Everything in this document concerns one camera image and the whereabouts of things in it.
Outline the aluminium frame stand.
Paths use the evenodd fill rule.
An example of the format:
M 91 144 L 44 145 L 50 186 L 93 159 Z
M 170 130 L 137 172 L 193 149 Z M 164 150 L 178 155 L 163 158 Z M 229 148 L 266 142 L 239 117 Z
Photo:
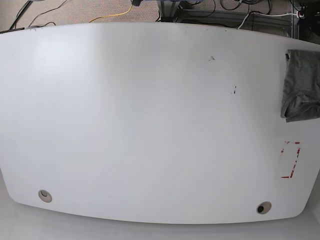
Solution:
M 292 1 L 157 0 L 158 22 L 190 23 L 251 31 L 284 31 L 299 39 L 298 11 Z

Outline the red tape rectangle marking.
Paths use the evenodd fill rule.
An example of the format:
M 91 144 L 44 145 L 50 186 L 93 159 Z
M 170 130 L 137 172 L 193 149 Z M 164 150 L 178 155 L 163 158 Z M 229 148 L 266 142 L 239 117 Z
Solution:
M 301 150 L 301 143 L 298 141 L 285 141 L 281 149 L 279 160 L 279 172 L 281 179 L 293 177 Z

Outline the grey t-shirt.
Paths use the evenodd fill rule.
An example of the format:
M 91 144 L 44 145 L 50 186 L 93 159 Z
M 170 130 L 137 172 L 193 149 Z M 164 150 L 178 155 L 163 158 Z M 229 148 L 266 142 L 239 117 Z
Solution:
M 287 123 L 320 117 L 320 53 L 289 49 L 280 117 Z

